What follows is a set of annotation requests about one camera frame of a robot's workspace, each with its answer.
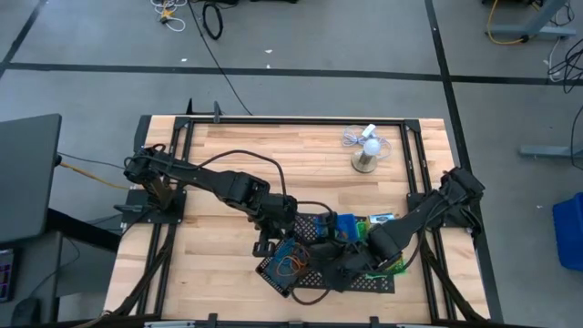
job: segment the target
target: wooden table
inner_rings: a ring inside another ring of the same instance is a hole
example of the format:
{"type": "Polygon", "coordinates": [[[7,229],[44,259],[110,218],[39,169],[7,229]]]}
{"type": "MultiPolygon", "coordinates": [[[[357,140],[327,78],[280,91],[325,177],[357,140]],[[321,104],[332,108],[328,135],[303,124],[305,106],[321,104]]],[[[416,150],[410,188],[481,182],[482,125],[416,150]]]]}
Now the wooden table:
{"type": "MultiPolygon", "coordinates": [[[[146,146],[168,145],[174,118],[152,117],[146,146]]],[[[420,119],[420,124],[431,181],[436,188],[442,172],[454,166],[445,123],[442,119],[420,119]]],[[[409,188],[399,129],[377,129],[380,136],[392,143],[393,153],[370,174],[358,173],[351,167],[350,157],[357,148],[342,147],[343,129],[344,126],[333,125],[196,124],[189,161],[200,163],[231,149],[254,151],[281,163],[288,193],[298,200],[318,200],[339,213],[392,212],[404,216],[409,188]]],[[[415,152],[414,142],[410,143],[415,152]]],[[[177,153],[181,153],[182,147],[180,143],[177,153]]],[[[415,171],[420,172],[418,163],[414,165],[415,171]]],[[[273,165],[256,158],[235,154],[213,162],[208,168],[245,171],[269,181],[272,192],[281,189],[273,165]]],[[[421,181],[417,183],[423,190],[421,181]]],[[[174,244],[163,318],[206,320],[209,313],[218,313],[219,320],[235,321],[367,323],[370,316],[378,316],[382,323],[429,322],[419,257],[406,274],[395,277],[395,294],[331,292],[318,304],[302,306],[292,298],[282,298],[254,272],[261,261],[251,256],[258,232],[241,212],[221,204],[207,191],[190,187],[187,191],[185,220],[179,225],[174,244]]],[[[300,211],[322,209],[302,206],[300,211]]],[[[124,236],[105,309],[117,308],[143,273],[151,231],[151,225],[136,224],[124,236]]],[[[487,317],[486,297],[470,235],[454,228],[442,229],[442,235],[452,280],[474,308],[487,317]]],[[[404,250],[405,258],[413,252],[416,241],[413,237],[404,250]]],[[[147,313],[153,309],[156,281],[155,277],[147,313]]],[[[440,316],[445,318],[444,297],[435,275],[434,281],[440,316]]],[[[297,293],[310,300],[322,291],[297,293]]]]}

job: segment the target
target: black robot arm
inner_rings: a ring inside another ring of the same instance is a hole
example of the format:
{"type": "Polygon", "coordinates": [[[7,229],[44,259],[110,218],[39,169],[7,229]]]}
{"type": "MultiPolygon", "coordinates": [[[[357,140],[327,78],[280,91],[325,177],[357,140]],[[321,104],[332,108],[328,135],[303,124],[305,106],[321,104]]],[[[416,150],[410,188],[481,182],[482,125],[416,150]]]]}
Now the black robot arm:
{"type": "Polygon", "coordinates": [[[288,195],[270,193],[269,182],[244,172],[216,172],[183,160],[173,159],[157,147],[142,149],[129,158],[124,175],[141,184],[148,192],[150,206],[165,210],[172,205],[174,190],[161,180],[166,176],[182,185],[212,192],[220,201],[247,214],[260,233],[253,255],[271,256],[274,244],[269,239],[283,239],[293,229],[297,200],[288,195]]]}
{"type": "Polygon", "coordinates": [[[419,206],[400,220],[373,226],[364,241],[311,245],[310,266],[328,286],[343,292],[363,273],[382,272],[395,263],[413,235],[434,219],[482,197],[484,186],[469,172],[455,168],[441,178],[439,190],[428,193],[419,206]]]}

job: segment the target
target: concrete floor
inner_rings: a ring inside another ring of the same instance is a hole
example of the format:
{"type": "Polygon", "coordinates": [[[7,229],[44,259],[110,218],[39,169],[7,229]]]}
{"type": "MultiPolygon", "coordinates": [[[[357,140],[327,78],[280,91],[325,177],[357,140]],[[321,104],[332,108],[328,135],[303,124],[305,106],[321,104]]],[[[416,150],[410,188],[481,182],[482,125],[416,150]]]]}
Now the concrete floor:
{"type": "MultiPolygon", "coordinates": [[[[0,0],[0,57],[36,4],[0,0]]],[[[542,61],[552,40],[495,46],[482,33],[489,6],[478,0],[439,0],[434,6],[452,75],[545,77],[542,61]]],[[[580,2],[573,7],[583,13],[580,2]]],[[[201,4],[195,8],[200,12],[201,4]]],[[[532,14],[528,7],[501,5],[495,19],[523,21],[532,14]]],[[[223,38],[210,41],[223,67],[440,74],[424,0],[242,1],[223,15],[223,38]]],[[[50,0],[12,63],[214,67],[188,9],[180,8],[177,17],[187,22],[183,33],[156,23],[147,0],[50,0]]],[[[583,36],[583,20],[572,25],[583,36]]],[[[561,45],[556,60],[579,39],[561,45]]],[[[254,114],[444,118],[457,155],[439,80],[250,75],[230,80],[254,114]]],[[[579,326],[583,273],[557,261],[551,207],[580,191],[583,172],[565,161],[521,159],[517,148],[567,144],[571,120],[583,105],[580,88],[565,96],[556,86],[454,83],[454,92],[474,173],[487,187],[482,211],[505,321],[579,326]]],[[[0,120],[60,113],[61,151],[121,163],[132,153],[140,115],[184,112],[190,97],[195,110],[208,111],[218,100],[226,113],[244,114],[220,75],[7,69],[0,78],[0,120]]],[[[128,185],[118,170],[71,162],[128,185]]],[[[112,205],[124,200],[123,191],[56,170],[50,205],[57,210],[93,220],[115,214],[112,205]]],[[[90,294],[62,302],[62,318],[97,315],[105,297],[114,257],[83,246],[81,253],[61,275],[59,294],[90,294]],[[87,288],[79,274],[94,283],[87,288]]]]}

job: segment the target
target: orange wire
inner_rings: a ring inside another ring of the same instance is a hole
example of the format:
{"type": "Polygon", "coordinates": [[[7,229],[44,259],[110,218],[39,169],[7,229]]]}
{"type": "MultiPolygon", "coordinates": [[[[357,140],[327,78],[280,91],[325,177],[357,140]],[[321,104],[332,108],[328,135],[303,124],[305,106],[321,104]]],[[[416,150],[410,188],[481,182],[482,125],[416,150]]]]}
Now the orange wire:
{"type": "Polygon", "coordinates": [[[296,246],[297,248],[293,250],[293,254],[294,254],[294,255],[296,255],[298,250],[301,250],[301,251],[303,251],[303,255],[305,256],[305,258],[306,258],[306,261],[302,261],[302,260],[300,260],[300,257],[299,257],[299,256],[296,256],[296,260],[297,260],[297,261],[298,261],[298,262],[299,262],[301,265],[303,265],[303,266],[305,267],[306,265],[308,265],[308,259],[310,259],[310,253],[309,253],[309,252],[308,252],[308,250],[307,250],[307,249],[306,249],[306,248],[305,248],[305,247],[304,247],[302,244],[300,244],[299,242],[296,242],[296,243],[295,243],[295,246],[296,246]]]}
{"type": "Polygon", "coordinates": [[[275,273],[277,273],[277,275],[279,275],[281,277],[290,277],[290,276],[296,275],[300,271],[301,268],[302,268],[302,266],[298,262],[297,258],[294,258],[292,256],[286,255],[277,264],[277,267],[275,268],[275,273]],[[293,270],[293,273],[281,273],[280,272],[280,267],[281,267],[281,264],[283,263],[283,260],[285,260],[285,259],[290,259],[291,260],[291,263],[295,263],[297,265],[297,268],[298,269],[294,269],[293,266],[292,266],[291,269],[293,270]]]}

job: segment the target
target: table leg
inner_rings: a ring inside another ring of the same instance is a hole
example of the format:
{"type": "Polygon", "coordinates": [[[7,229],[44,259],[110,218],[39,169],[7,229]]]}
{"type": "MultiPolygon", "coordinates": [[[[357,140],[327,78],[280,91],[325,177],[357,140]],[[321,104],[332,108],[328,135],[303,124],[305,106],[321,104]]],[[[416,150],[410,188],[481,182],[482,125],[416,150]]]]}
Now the table leg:
{"type": "Polygon", "coordinates": [[[490,32],[496,36],[574,36],[575,29],[562,26],[546,26],[567,0],[547,0],[540,11],[528,23],[521,25],[492,24],[490,32]]]}
{"type": "MultiPolygon", "coordinates": [[[[548,158],[568,159],[571,157],[569,146],[520,146],[518,153],[522,156],[539,156],[548,158]]],[[[583,145],[573,147],[573,157],[583,157],[583,145]]]]}
{"type": "Polygon", "coordinates": [[[115,233],[71,218],[53,209],[48,209],[46,213],[46,230],[61,231],[67,237],[113,252],[118,251],[119,241],[121,241],[121,237],[115,233]]]}

